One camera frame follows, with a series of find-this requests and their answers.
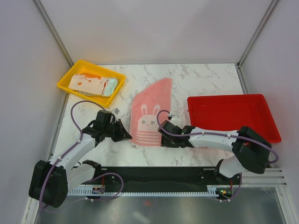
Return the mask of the pink white towel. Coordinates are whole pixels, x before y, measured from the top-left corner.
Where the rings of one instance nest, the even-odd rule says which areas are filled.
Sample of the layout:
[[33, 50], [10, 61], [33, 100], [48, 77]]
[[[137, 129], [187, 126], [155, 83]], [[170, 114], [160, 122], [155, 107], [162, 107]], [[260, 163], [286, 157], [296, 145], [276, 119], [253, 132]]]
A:
[[161, 145], [157, 114], [161, 110], [171, 109], [171, 91], [172, 79], [163, 78], [134, 97], [130, 122], [130, 135], [134, 144], [149, 147]]

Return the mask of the orange patterned towel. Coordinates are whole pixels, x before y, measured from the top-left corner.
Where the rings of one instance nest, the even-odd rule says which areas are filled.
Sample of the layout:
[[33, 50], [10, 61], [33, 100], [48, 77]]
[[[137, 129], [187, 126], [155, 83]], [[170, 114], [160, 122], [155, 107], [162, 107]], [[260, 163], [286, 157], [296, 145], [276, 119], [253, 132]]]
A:
[[110, 96], [109, 79], [89, 73], [79, 73], [72, 76], [69, 89], [96, 96]]

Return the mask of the light blue white towel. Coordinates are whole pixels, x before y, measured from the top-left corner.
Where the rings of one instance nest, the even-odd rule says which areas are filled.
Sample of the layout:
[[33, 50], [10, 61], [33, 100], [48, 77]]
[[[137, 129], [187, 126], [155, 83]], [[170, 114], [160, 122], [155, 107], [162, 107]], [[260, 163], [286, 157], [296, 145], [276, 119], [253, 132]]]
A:
[[109, 97], [113, 94], [117, 84], [118, 80], [115, 78], [89, 79], [83, 83], [83, 87], [78, 92], [87, 96]]

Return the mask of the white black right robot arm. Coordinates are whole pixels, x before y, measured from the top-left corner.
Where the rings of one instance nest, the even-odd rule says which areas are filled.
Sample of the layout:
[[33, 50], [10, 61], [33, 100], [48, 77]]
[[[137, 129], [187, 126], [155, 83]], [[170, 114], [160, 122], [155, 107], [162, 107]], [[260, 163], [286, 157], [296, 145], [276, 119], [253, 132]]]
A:
[[238, 131], [213, 131], [195, 126], [180, 128], [166, 120], [158, 131], [165, 147], [209, 147], [232, 152], [233, 156], [221, 160], [213, 173], [219, 184], [242, 172], [263, 174], [270, 163], [271, 144], [247, 126]]

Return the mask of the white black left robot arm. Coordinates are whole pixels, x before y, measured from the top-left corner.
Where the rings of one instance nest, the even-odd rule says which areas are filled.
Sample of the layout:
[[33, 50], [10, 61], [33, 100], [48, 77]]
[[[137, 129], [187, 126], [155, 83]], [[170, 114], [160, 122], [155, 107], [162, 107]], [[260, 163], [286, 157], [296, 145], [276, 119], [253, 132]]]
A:
[[97, 113], [81, 132], [79, 139], [48, 161], [40, 160], [34, 167], [28, 195], [41, 204], [58, 208], [69, 191], [89, 181], [97, 184], [102, 179], [100, 165], [91, 160], [76, 167], [79, 160], [96, 148], [103, 140], [110, 138], [113, 142], [131, 140], [120, 119], [105, 110]]

